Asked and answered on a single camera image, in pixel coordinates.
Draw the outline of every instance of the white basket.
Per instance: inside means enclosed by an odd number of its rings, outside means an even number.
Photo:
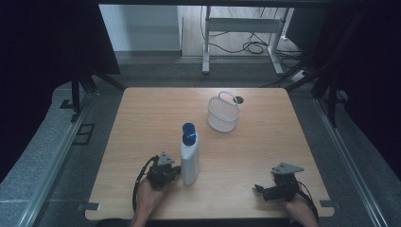
[[[222,93],[232,96],[235,100],[235,103],[230,103],[221,98]],[[218,96],[214,96],[209,100],[207,121],[213,129],[222,132],[232,131],[236,126],[238,117],[239,108],[237,100],[236,97],[230,92],[222,91],[218,94]]]

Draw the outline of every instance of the blue cap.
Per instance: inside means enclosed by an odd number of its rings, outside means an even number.
[[[183,124],[183,143],[187,146],[192,146],[197,141],[195,126],[192,123]]]

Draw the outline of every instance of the hand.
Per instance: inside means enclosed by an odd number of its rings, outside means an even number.
[[[143,179],[139,183],[138,194],[136,196],[136,212],[132,218],[131,227],[145,226],[148,217],[160,204],[168,187],[169,185],[166,185],[160,190],[153,190],[148,179]]]
[[[277,203],[283,206],[289,215],[303,226],[319,227],[318,221],[309,207],[309,204],[298,193],[295,194],[292,201],[278,201]]]

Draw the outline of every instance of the wooden table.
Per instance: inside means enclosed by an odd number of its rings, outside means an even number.
[[[229,133],[207,123],[208,101],[220,91],[244,98]],[[177,178],[152,219],[284,218],[273,201],[253,185],[274,186],[270,171],[281,162],[300,166],[296,173],[321,217],[329,201],[288,94],[279,88],[129,88],[125,91],[89,202],[100,203],[86,218],[132,217],[131,196],[146,161],[162,151],[180,164],[182,125],[192,122],[200,138],[200,176],[192,185]]]

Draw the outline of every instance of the white plastic bottle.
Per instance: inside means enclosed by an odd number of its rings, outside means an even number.
[[[194,183],[201,171],[199,140],[195,126],[185,123],[181,141],[181,174],[185,184]]]

